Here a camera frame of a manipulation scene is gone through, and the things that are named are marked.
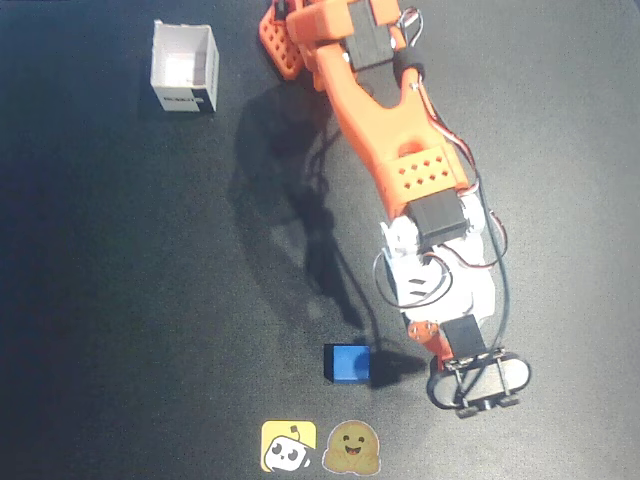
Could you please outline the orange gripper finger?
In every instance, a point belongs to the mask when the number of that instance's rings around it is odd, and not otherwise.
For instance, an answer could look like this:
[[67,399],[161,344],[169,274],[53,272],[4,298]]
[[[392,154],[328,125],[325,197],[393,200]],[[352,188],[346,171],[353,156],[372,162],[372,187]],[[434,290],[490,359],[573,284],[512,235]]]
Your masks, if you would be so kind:
[[422,345],[433,355],[434,368],[445,370],[445,363],[453,359],[453,351],[443,330],[436,323],[429,321],[410,321],[407,327],[410,339]]

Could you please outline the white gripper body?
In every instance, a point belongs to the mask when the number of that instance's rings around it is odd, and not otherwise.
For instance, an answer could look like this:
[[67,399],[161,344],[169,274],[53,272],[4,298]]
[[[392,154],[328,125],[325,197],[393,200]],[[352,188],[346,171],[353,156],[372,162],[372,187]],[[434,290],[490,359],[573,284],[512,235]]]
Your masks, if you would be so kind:
[[397,308],[410,321],[444,324],[472,316],[477,325],[495,312],[496,287],[479,234],[435,246],[420,257],[416,249],[392,251],[392,280]]

